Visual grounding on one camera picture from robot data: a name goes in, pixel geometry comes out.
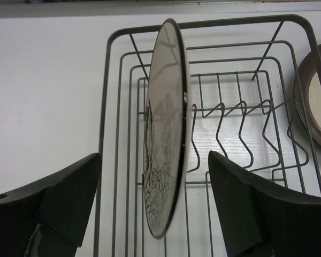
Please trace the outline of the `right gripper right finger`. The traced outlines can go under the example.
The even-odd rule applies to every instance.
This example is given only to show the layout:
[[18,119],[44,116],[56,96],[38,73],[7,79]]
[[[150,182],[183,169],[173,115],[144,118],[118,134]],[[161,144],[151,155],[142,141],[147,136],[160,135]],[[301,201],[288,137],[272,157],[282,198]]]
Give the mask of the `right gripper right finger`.
[[321,198],[300,193],[208,156],[228,256],[321,256]]

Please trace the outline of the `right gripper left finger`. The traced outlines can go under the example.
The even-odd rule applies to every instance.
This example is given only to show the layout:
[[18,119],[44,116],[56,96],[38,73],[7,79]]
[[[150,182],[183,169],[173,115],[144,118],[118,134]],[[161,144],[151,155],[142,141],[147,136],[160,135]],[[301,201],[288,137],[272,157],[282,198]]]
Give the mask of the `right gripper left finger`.
[[82,246],[102,158],[90,154],[0,194],[0,256],[75,256]]

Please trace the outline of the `silver rimmed beige plate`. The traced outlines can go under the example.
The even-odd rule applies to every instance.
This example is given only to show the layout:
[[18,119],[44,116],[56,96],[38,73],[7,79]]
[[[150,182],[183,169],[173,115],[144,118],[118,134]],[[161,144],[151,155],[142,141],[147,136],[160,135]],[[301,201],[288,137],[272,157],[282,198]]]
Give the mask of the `silver rimmed beige plate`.
[[297,112],[303,125],[309,125],[312,138],[321,147],[321,86],[312,52],[301,62],[298,75],[299,80],[294,81]]

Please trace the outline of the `beige tree pattern plate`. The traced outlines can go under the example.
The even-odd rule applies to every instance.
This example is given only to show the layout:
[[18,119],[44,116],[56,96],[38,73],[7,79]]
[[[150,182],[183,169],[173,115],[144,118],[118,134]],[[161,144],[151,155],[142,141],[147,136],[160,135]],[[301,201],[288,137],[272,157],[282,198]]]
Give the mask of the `beige tree pattern plate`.
[[154,45],[144,114],[142,189],[148,229],[163,238],[182,195],[192,118],[186,47],[174,19],[162,24]]

